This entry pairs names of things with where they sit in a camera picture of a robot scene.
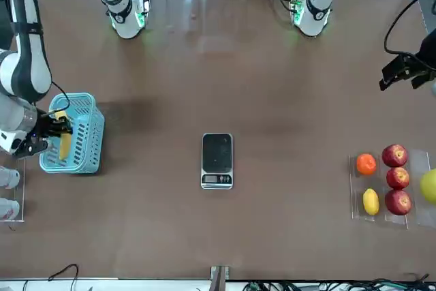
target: blue plastic basket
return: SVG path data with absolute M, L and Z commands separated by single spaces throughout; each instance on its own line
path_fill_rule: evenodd
M 59 159 L 61 139 L 50 138 L 49 148 L 40 155 L 40 166 L 47 173 L 97 172 L 102 150 L 104 116 L 89 93 L 67 93 L 70 106 L 66 110 L 73 127 L 68 158 Z M 67 105 L 63 94 L 53 98 L 49 110 Z

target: digital scale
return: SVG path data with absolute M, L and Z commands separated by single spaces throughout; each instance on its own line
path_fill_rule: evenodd
M 233 187 L 233 137 L 231 134 L 206 133 L 202 141 L 203 189 Z

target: apple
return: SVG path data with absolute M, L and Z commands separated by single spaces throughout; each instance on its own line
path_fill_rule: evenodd
M 411 209 L 411 200 L 406 191 L 390 190 L 384 197 L 388 210 L 394 215 L 406 215 Z
M 381 153 L 383 163 L 389 167 L 400 167 L 406 164 L 408 157 L 406 148 L 400 144 L 391 144 Z
M 436 204 L 436 170 L 431 170 L 422 176 L 420 187 L 424 198 Z
M 386 181 L 394 190 L 404 189 L 409 185 L 409 173 L 402 167 L 391 168 L 386 173 Z

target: brown table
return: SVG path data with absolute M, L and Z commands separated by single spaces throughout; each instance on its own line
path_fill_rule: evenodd
M 351 219 L 347 156 L 393 142 L 436 151 L 430 84 L 380 92 L 384 34 L 408 0 L 335 0 L 316 40 L 271 0 L 153 0 L 122 40 L 99 0 L 40 0 L 54 80 L 106 117 L 92 176 L 30 160 L 26 222 L 2 228 L 0 276 L 436 278 L 436 231 Z M 419 7 L 392 35 L 417 51 Z M 47 108 L 56 90 L 42 101 Z M 230 132 L 234 189 L 200 188 L 204 132 Z

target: red apple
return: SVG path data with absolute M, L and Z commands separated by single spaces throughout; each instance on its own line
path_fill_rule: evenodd
M 402 167 L 391 168 L 386 173 L 386 181 L 394 190 L 404 189 L 409 185 L 409 173 Z
M 407 150 L 400 144 L 391 144 L 381 154 L 383 163 L 389 167 L 400 167 L 406 164 L 408 157 Z
M 394 215 L 406 215 L 411 209 L 411 200 L 406 191 L 390 190 L 384 197 L 388 210 Z

